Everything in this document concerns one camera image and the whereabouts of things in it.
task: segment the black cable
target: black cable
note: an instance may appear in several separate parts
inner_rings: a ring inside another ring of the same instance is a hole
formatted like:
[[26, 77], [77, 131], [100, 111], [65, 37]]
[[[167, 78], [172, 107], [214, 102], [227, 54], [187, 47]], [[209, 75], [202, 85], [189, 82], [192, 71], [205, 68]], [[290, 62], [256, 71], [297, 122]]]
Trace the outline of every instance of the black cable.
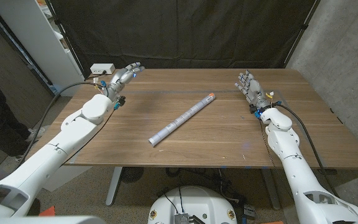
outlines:
[[180, 168], [176, 168], [177, 170], [175, 172], [171, 172], [170, 171], [171, 168], [166, 167], [165, 168], [165, 173], [169, 176], [169, 177], [176, 177], [179, 173], [180, 173]]
[[260, 130], [262, 131], [262, 137], [263, 137], [264, 142], [265, 142], [265, 146], [266, 146], [266, 149], [267, 149], [268, 156], [270, 157], [270, 161], [272, 161], [272, 164], [273, 164], [273, 166], [274, 166], [274, 170], [276, 171], [276, 174], [278, 175], [278, 179], [280, 179], [280, 182], [282, 183], [282, 187], [285, 189], [285, 191], [288, 193], [288, 195], [289, 195], [289, 196], [292, 198], [292, 200], [293, 200], [292, 194], [291, 194], [290, 191], [285, 187], [283, 178], [282, 178], [282, 176], [278, 173], [277, 167], [276, 167], [276, 165], [274, 164], [273, 157], [272, 157], [272, 155], [271, 155], [271, 153], [270, 153], [269, 146], [267, 145], [267, 142], [266, 142], [266, 139], [265, 139], [264, 129], [263, 129], [263, 127], [262, 127], [262, 122], [261, 122], [261, 120], [259, 120], [259, 124], [260, 124]]
[[202, 170], [202, 171], [197, 171], [200, 174], [205, 174], [206, 173], [206, 168], [195, 168], [195, 170]]
[[182, 203], [182, 201], [181, 201], [180, 186], [179, 186], [178, 188], [179, 188], [179, 196], [180, 196], [180, 206], [181, 206], [181, 212], [184, 214], [184, 213], [185, 213], [185, 210], [183, 209], [183, 203]]
[[233, 202], [239, 203], [239, 202], [240, 202], [240, 200], [239, 200], [239, 199], [229, 198], [229, 197], [227, 197], [227, 196], [223, 193], [223, 190], [222, 190], [222, 188], [223, 188], [223, 177], [222, 177], [222, 172], [221, 172], [221, 169], [220, 169], [220, 168], [218, 169], [218, 171], [219, 171], [219, 175], [221, 176], [221, 195], [222, 195], [224, 198], [226, 198], [227, 200], [230, 200], [230, 201], [233, 201]]
[[68, 162], [73, 156], [75, 156], [77, 153], [79, 153], [81, 151], [81, 149], [83, 149], [103, 128], [104, 126], [107, 124], [107, 122], [109, 121], [109, 119], [111, 118], [111, 115], [115, 112], [115, 110], [113, 110], [110, 114], [110, 116], [107, 118], [106, 122], [104, 122], [103, 126], [98, 130], [98, 132], [96, 132], [96, 134], [94, 136], [92, 136], [92, 138], [87, 141], [85, 143], [85, 145], [83, 147], [81, 147], [79, 150], [77, 150], [73, 155], [70, 156], [70, 158], [66, 159], [66, 161], [64, 163], [62, 163], [60, 166], [64, 165], [66, 162]]
[[74, 83], [74, 84], [68, 85], [68, 86], [66, 86], [65, 88], [63, 88], [62, 90], [60, 90], [60, 91], [55, 95], [55, 97], [53, 97], [53, 99], [51, 100], [51, 102], [49, 103], [47, 109], [46, 109], [45, 112], [44, 112], [44, 115], [42, 115], [40, 125], [39, 125], [39, 127], [37, 128], [37, 130], [35, 131], [34, 138], [31, 140], [29, 146], [28, 146], [27, 149], [25, 150], [25, 153], [23, 154], [23, 158], [22, 158], [22, 160], [20, 161], [20, 163], [17, 165], [17, 167], [15, 168], [15, 170], [16, 170], [17, 168], [19, 168], [19, 167], [23, 164], [23, 162], [24, 162], [24, 160], [25, 160], [25, 157], [29, 154], [31, 147], [32, 147], [32, 145], [34, 144], [35, 139], [37, 138], [38, 132], [40, 131], [40, 128], [42, 127], [42, 123], [44, 122], [45, 117], [47, 116], [47, 113], [48, 113], [48, 111], [50, 110], [50, 108], [52, 107], [53, 103], [57, 100], [57, 98], [60, 96], [60, 94], [63, 93], [63, 91], [67, 90], [67, 89], [70, 88], [70, 87], [76, 86], [76, 85], [93, 85], [93, 86], [99, 86], [99, 87], [101, 87], [101, 85], [95, 84], [95, 83], [80, 82], [80, 83]]
[[92, 78], [100, 77], [100, 76], [102, 76], [102, 75], [105, 75], [106, 73], [107, 73], [107, 72], [106, 72], [105, 70], [103, 70], [102, 74], [95, 75], [95, 76], [93, 76], [93, 77], [85, 78], [85, 80], [90, 80], [90, 79], [92, 79]]
[[328, 185], [329, 185], [329, 188], [333, 191], [333, 194], [339, 198], [339, 195], [338, 193], [336, 192], [335, 188], [333, 187], [333, 185], [331, 184], [331, 181], [329, 181], [328, 177], [327, 177], [327, 173], [326, 173], [326, 170], [324, 169], [323, 167], [323, 164], [321, 163], [321, 160], [320, 160], [320, 157], [318, 156], [317, 154], [317, 150], [316, 148], [314, 147], [314, 144], [313, 144], [313, 141], [311, 140], [311, 137], [309, 135], [309, 132], [308, 130], [306, 129], [306, 126], [303, 124], [302, 120], [290, 109], [290, 108], [287, 108], [286, 106], [284, 105], [281, 105], [281, 104], [278, 104], [278, 103], [274, 103], [273, 104], [274, 106], [280, 106], [284, 109], [286, 109], [287, 111], [289, 111], [298, 121], [299, 123], [301, 124], [303, 130], [305, 131], [305, 134], [306, 134], [306, 137], [308, 138], [309, 142], [310, 142], [310, 146], [313, 150], [313, 153], [314, 153], [314, 156], [316, 157], [316, 160], [318, 162], [318, 165], [320, 166], [320, 169], [321, 171], [323, 172], [323, 175], [324, 175], [324, 178], [326, 179]]
[[107, 89], [107, 87], [104, 88], [102, 85], [98, 85], [98, 88], [100, 90], [106, 89], [106, 96], [109, 97], [109, 90]]
[[223, 178], [220, 178], [219, 180], [217, 179], [214, 179], [213, 177], [210, 177], [209, 175], [207, 174], [204, 174], [202, 172], [197, 172], [197, 171], [194, 171], [194, 170], [191, 170], [191, 169], [187, 169], [187, 168], [181, 168], [180, 170], [184, 170], [184, 171], [187, 171], [187, 172], [191, 172], [191, 173], [194, 173], [194, 174], [197, 174], [197, 175], [200, 175], [202, 177], [204, 177], [205, 179], [208, 179], [212, 182], [214, 182], [214, 184], [218, 185], [219, 186], [219, 189], [220, 189], [220, 185], [221, 185], [221, 182], [224, 184], [224, 192], [228, 192], [229, 194], [231, 195], [234, 195], [235, 197], [240, 197], [240, 200], [244, 199], [246, 200], [246, 197], [237, 193], [236, 190], [231, 186], [231, 183], [224, 180], [225, 177], [223, 175]]
[[178, 209], [177, 209], [177, 207], [172, 203], [172, 201], [171, 200], [169, 200], [169, 198], [167, 197], [167, 195], [164, 193], [164, 196], [168, 199], [168, 201], [169, 202], [171, 202], [171, 204], [175, 207], [175, 210], [177, 211], [177, 215], [179, 214], [179, 212], [178, 212]]

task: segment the wire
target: wire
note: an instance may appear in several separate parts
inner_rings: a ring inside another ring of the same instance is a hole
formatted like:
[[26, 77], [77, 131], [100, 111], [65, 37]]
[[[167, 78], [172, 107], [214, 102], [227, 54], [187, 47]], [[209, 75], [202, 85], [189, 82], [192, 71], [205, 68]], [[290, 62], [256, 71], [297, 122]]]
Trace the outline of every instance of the wire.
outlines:
[[272, 164], [273, 164], [273, 166], [274, 166], [274, 170], [276, 171], [276, 174], [278, 175], [278, 179], [279, 179], [280, 182], [282, 183], [281, 186], [285, 189], [285, 191], [288, 193], [288, 195], [289, 195], [289, 196], [292, 198], [292, 200], [293, 200], [292, 194], [291, 194], [290, 191], [285, 187], [283, 178], [282, 178], [282, 176], [278, 173], [277, 167], [276, 167], [276, 165], [274, 164], [273, 157], [272, 157], [272, 155], [271, 155], [271, 153], [270, 153], [270, 150], [269, 150], [269, 145], [267, 144], [266, 139], [265, 139], [264, 129], [263, 129], [263, 127], [262, 127], [262, 122], [261, 122], [261, 120], [259, 120], [259, 124], [260, 124], [260, 130], [262, 131], [262, 137], [263, 137], [264, 142], [265, 142], [265, 146], [266, 146], [266, 149], [267, 149], [268, 156], [270, 157], [270, 161], [272, 161]]
[[180, 196], [180, 205], [181, 205], [181, 212], [184, 214], [185, 213], [185, 210], [183, 209], [183, 203], [181, 201], [181, 192], [180, 192], [180, 186], [178, 187], [179, 188], [179, 196]]
[[100, 76], [102, 76], [102, 75], [105, 75], [106, 73], [107, 73], [107, 72], [106, 72], [105, 70], [103, 70], [102, 74], [95, 75], [95, 76], [93, 76], [93, 77], [85, 78], [85, 80], [90, 80], [90, 79], [92, 79], [92, 78], [100, 77]]
[[25, 157], [29, 154], [31, 147], [32, 147], [32, 145], [33, 145], [34, 142], [35, 142], [36, 136], [38, 135], [38, 132], [40, 131], [40, 128], [42, 127], [42, 123], [44, 122], [45, 117], [47, 116], [47, 113], [48, 113], [48, 111], [50, 110], [50, 108], [52, 107], [53, 103], [57, 100], [57, 98], [60, 96], [60, 94], [63, 93], [63, 91], [67, 90], [67, 89], [70, 88], [70, 87], [77, 86], [77, 85], [93, 85], [93, 86], [99, 86], [99, 87], [101, 87], [101, 85], [96, 84], [96, 83], [80, 82], [80, 83], [74, 83], [74, 84], [68, 85], [68, 86], [66, 86], [65, 88], [63, 88], [62, 90], [60, 90], [60, 91], [55, 95], [55, 97], [53, 97], [53, 99], [51, 100], [51, 102], [49, 103], [47, 109], [46, 109], [45, 112], [44, 112], [44, 115], [42, 115], [40, 125], [39, 125], [39, 127], [37, 128], [37, 130], [35, 131], [34, 138], [31, 140], [29, 146], [28, 146], [27, 149], [25, 150], [25, 153], [23, 154], [23, 158], [22, 158], [22, 160], [20, 161], [20, 163], [17, 165], [17, 167], [15, 168], [15, 170], [16, 170], [17, 168], [19, 168], [19, 167], [23, 164], [23, 162], [25, 161]]
[[240, 199], [239, 199], [240, 202], [242, 202], [242, 201], [246, 202], [246, 197], [241, 195], [241, 194], [239, 194], [239, 193], [237, 193], [236, 190], [233, 187], [231, 187], [230, 181], [224, 180], [225, 179], [224, 173], [222, 173], [222, 177], [219, 177], [219, 172], [218, 172], [218, 178], [214, 178], [214, 177], [211, 177], [210, 175], [204, 174], [204, 172], [198, 172], [198, 171], [195, 171], [195, 170], [192, 170], [192, 169], [179, 168], [179, 170], [176, 171], [176, 172], [170, 172], [169, 169], [170, 168], [165, 168], [165, 172], [170, 177], [175, 177], [180, 173], [181, 170], [184, 170], [184, 171], [187, 171], [187, 172], [191, 172], [191, 173], [200, 175], [200, 176], [204, 177], [205, 179], [208, 179], [208, 180], [212, 181], [214, 184], [216, 184], [218, 186], [219, 189], [220, 189], [220, 185], [222, 184], [223, 185], [222, 192], [224, 192], [226, 190], [229, 194], [237, 195], [237, 197], [240, 197]]
[[338, 193], [336, 192], [335, 188], [333, 187], [331, 181], [329, 181], [329, 179], [328, 179], [328, 177], [327, 177], [327, 172], [326, 172], [326, 170], [324, 169], [323, 164], [321, 163], [320, 157], [319, 157], [318, 154], [317, 154], [317, 150], [316, 150], [316, 148], [315, 148], [315, 146], [314, 146], [314, 144], [313, 144], [313, 141], [311, 140], [311, 137], [310, 137], [310, 135], [309, 135], [309, 132], [308, 132], [308, 130], [306, 129], [306, 126], [303, 124], [302, 120], [301, 120], [290, 108], [287, 108], [286, 106], [281, 105], [281, 104], [278, 104], [278, 103], [274, 103], [273, 105], [274, 105], [274, 106], [280, 106], [280, 107], [286, 109], [287, 111], [289, 111], [289, 112], [299, 121], [299, 123], [301, 124], [303, 130], [305, 131], [306, 137], [308, 138], [308, 140], [309, 140], [309, 142], [310, 142], [310, 146], [311, 146], [311, 148], [312, 148], [312, 150], [313, 150], [314, 156], [316, 157], [316, 160], [317, 160], [317, 162], [318, 162], [318, 165], [320, 166], [320, 169], [321, 169], [321, 171], [323, 172], [324, 178], [326, 179], [326, 181], [327, 181], [327, 183], [328, 183], [328, 185], [329, 185], [329, 188], [332, 190], [333, 194], [334, 194], [336, 197], [340, 198], [339, 195], [338, 195]]
[[167, 197], [167, 195], [164, 193], [164, 196], [168, 199], [168, 201], [169, 202], [171, 202], [171, 204], [175, 207], [175, 210], [177, 211], [177, 215], [179, 214], [179, 212], [178, 212], [178, 209], [177, 209], [177, 207], [172, 203], [172, 201], [171, 200], [169, 200], [169, 198]]
[[98, 130], [98, 132], [97, 132], [94, 136], [92, 136], [92, 138], [91, 138], [89, 141], [87, 141], [83, 147], [81, 147], [81, 148], [80, 148], [79, 150], [77, 150], [73, 155], [71, 155], [70, 158], [66, 159], [66, 161], [65, 161], [64, 163], [62, 163], [60, 166], [64, 165], [64, 164], [65, 164], [66, 162], [68, 162], [73, 156], [75, 156], [77, 153], [79, 153], [79, 152], [81, 151], [81, 149], [83, 149], [83, 148], [104, 128], [104, 126], [107, 124], [107, 122], [108, 122], [109, 119], [111, 118], [111, 115], [112, 115], [114, 112], [115, 112], [115, 110], [113, 110], [113, 111], [111, 112], [110, 116], [107, 118], [106, 122], [104, 122], [103, 126]]
[[224, 198], [228, 199], [228, 200], [232, 200], [232, 201], [234, 201], [234, 202], [236, 202], [236, 203], [239, 203], [240, 200], [238, 200], [238, 199], [233, 199], [233, 198], [229, 198], [229, 197], [225, 196], [225, 194], [223, 193], [223, 191], [222, 191], [222, 185], [223, 185], [223, 183], [222, 183], [222, 172], [221, 172], [221, 169], [220, 169], [220, 168], [218, 169], [218, 171], [219, 171], [219, 175], [221, 176], [221, 194], [222, 194], [222, 196], [223, 196]]

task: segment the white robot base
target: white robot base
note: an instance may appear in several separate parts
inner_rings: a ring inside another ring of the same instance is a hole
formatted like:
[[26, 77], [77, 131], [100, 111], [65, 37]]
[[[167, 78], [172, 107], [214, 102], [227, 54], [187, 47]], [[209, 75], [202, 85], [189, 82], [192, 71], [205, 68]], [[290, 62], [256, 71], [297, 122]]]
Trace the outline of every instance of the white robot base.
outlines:
[[224, 197], [206, 187], [182, 186], [165, 195], [152, 205], [148, 224], [176, 224], [190, 223], [190, 221], [205, 224], [237, 223], [231, 204]]

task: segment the blue connector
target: blue connector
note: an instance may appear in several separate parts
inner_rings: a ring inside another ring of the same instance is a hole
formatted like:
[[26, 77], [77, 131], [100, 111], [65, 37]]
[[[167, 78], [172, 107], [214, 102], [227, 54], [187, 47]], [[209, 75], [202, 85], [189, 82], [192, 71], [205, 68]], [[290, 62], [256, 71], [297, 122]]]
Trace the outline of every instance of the blue connector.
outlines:
[[258, 118], [258, 119], [260, 118], [259, 109], [257, 111], [255, 111], [254, 115], [255, 115], [256, 118]]

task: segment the white tube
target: white tube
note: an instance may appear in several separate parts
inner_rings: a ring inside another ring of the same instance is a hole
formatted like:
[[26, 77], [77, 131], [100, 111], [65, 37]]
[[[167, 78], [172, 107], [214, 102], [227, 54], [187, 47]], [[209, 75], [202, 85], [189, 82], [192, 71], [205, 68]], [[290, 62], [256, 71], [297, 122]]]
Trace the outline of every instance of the white tube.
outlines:
[[185, 121], [187, 121], [189, 118], [191, 118], [194, 114], [199, 112], [199, 110], [203, 109], [204, 106], [208, 105], [213, 100], [215, 100], [215, 94], [210, 93], [208, 96], [206, 96], [200, 102], [198, 102], [197, 104], [192, 106], [188, 111], [186, 111], [181, 116], [179, 116], [176, 120], [172, 121], [172, 123], [168, 124], [165, 128], [163, 128], [161, 131], [159, 131], [153, 137], [149, 138], [149, 143], [151, 143], [151, 145], [154, 147], [161, 140], [163, 140], [170, 133], [172, 133], [172, 131], [174, 131], [176, 128], [181, 126], [181, 124], [183, 124]]

